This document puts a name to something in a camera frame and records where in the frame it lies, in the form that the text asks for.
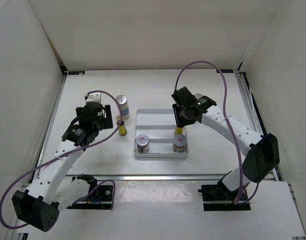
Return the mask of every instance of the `tray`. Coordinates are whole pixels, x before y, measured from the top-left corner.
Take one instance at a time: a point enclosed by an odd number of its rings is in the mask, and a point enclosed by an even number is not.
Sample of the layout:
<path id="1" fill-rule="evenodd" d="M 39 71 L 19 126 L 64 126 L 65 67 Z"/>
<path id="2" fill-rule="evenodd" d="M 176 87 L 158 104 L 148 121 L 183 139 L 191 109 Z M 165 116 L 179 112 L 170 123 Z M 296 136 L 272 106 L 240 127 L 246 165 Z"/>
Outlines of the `tray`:
<path id="1" fill-rule="evenodd" d="M 137 158 L 186 158 L 188 154 L 187 130 L 183 134 L 187 138 L 185 152 L 173 152 L 173 138 L 176 127 L 173 109 L 138 109 L 134 136 L 134 155 Z M 146 134 L 149 137 L 150 151 L 138 152 L 135 143 L 136 136 Z"/>

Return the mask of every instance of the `robotic arm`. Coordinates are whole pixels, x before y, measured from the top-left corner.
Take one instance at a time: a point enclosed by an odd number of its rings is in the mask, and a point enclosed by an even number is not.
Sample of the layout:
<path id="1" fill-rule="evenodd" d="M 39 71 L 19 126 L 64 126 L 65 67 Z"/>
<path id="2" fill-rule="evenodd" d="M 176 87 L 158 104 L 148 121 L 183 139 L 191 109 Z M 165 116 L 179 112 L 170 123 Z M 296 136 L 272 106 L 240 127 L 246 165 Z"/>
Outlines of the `robotic arm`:
<path id="1" fill-rule="evenodd" d="M 74 177 L 68 186 L 58 190 L 68 170 L 85 149 L 59 156 L 88 146 L 98 136 L 99 131 L 113 128 L 110 106 L 101 104 L 100 93 L 96 94 L 96 97 L 86 96 L 85 99 L 86 105 L 76 108 L 77 117 L 62 136 L 54 155 L 59 160 L 46 166 L 24 192 L 16 191 L 12 197 L 18 219 L 44 232 L 53 227 L 62 210 L 86 196 L 97 185 L 94 177 L 82 174 Z M 86 201 L 96 197 L 95 191 Z"/>
<path id="2" fill-rule="evenodd" d="M 221 109 L 212 99 L 201 94 L 193 95 L 186 87 L 172 95 L 176 124 L 180 128 L 196 121 L 216 130 L 223 137 L 234 143 L 232 133 Z M 261 182 L 278 164 L 279 154 L 277 139 L 274 135 L 262 136 L 229 118 L 241 153 L 246 156 L 243 162 L 243 185 Z M 239 168 L 230 171 L 218 183 L 226 196 L 234 198 L 239 188 Z"/>

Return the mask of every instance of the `container lid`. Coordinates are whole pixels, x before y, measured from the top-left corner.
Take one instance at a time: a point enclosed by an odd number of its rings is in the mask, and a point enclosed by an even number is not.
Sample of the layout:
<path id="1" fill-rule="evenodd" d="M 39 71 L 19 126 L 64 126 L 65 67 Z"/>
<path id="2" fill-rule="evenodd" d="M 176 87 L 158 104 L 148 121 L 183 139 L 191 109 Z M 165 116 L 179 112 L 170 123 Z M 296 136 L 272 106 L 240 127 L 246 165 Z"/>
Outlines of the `container lid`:
<path id="1" fill-rule="evenodd" d="M 148 144 L 149 144 L 149 138 L 148 138 L 147 135 L 145 135 L 145 134 L 139 134 L 139 135 L 136 137 L 136 145 L 137 145 L 138 147 L 144 148 L 144 147 L 146 147 Z"/>
<path id="2" fill-rule="evenodd" d="M 117 96 L 116 100 L 120 105 L 124 105 L 127 103 L 127 98 L 124 95 Z"/>
<path id="3" fill-rule="evenodd" d="M 187 139 L 186 136 L 183 134 L 178 134 L 174 137 L 174 144 L 175 146 L 177 146 L 178 148 L 182 148 L 187 144 Z"/>

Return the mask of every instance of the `white wall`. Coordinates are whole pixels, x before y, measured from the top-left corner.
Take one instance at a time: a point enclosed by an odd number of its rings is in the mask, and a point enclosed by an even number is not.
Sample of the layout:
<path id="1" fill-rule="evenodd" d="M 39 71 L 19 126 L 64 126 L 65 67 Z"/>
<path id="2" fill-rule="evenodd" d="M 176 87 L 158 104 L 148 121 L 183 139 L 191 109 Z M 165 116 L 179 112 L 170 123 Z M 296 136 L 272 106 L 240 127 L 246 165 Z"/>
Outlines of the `white wall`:
<path id="1" fill-rule="evenodd" d="M 0 1 L 0 197 L 36 164 L 63 80 L 28 1 L 5 4 Z M 10 195 L 3 208 L 8 223 L 13 210 Z M 0 224 L 0 240 L 6 231 Z"/>
<path id="2" fill-rule="evenodd" d="M 238 68 L 281 2 L 30 0 L 69 70 L 182 68 L 200 59 Z"/>
<path id="3" fill-rule="evenodd" d="M 280 7 L 246 76 L 306 230 L 306 0 Z"/>

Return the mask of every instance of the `tin can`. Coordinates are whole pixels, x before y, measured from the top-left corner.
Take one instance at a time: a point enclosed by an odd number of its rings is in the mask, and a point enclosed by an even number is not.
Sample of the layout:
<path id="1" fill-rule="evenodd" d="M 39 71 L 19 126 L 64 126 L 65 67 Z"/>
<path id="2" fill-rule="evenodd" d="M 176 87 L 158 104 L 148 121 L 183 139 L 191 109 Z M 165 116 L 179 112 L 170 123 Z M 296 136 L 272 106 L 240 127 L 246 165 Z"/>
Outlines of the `tin can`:
<path id="1" fill-rule="evenodd" d="M 173 140 L 173 152 L 184 153 L 187 148 L 187 138 L 183 134 L 178 134 Z"/>
<path id="2" fill-rule="evenodd" d="M 116 97 L 116 100 L 122 109 L 121 114 L 123 116 L 123 120 L 127 120 L 129 118 L 127 98 L 124 95 L 119 95 Z"/>
<path id="3" fill-rule="evenodd" d="M 119 121 L 120 121 L 121 117 L 118 115 L 116 117 L 116 120 L 117 120 L 117 125 L 119 124 Z M 122 124 L 120 125 L 120 127 L 118 128 L 118 133 L 120 136 L 125 136 L 127 134 L 127 129 L 125 127 L 125 123 L 124 121 L 122 121 Z"/>
<path id="4" fill-rule="evenodd" d="M 145 134 L 139 134 L 136 137 L 136 145 L 138 152 L 140 153 L 148 153 L 149 151 L 149 138 Z"/>
<path id="5" fill-rule="evenodd" d="M 176 127 L 174 131 L 174 135 L 183 134 L 184 128 L 183 127 Z"/>

